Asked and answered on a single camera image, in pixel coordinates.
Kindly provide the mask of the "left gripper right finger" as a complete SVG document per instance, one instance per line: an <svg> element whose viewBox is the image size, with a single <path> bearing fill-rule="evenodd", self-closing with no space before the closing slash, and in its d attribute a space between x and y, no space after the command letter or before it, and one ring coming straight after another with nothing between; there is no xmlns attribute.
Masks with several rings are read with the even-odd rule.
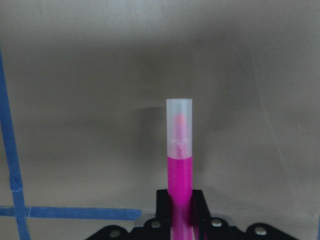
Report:
<svg viewBox="0 0 320 240"><path fill-rule="evenodd" d="M191 198L191 223L196 240L208 240L211 214L202 190L194 189Z"/></svg>

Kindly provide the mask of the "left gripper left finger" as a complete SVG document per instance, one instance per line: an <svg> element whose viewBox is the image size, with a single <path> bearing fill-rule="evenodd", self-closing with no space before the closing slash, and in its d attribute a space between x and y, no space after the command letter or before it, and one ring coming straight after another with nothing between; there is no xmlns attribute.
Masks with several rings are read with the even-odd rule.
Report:
<svg viewBox="0 0 320 240"><path fill-rule="evenodd" d="M156 230L161 240L172 239L172 201L167 189L156 191Z"/></svg>

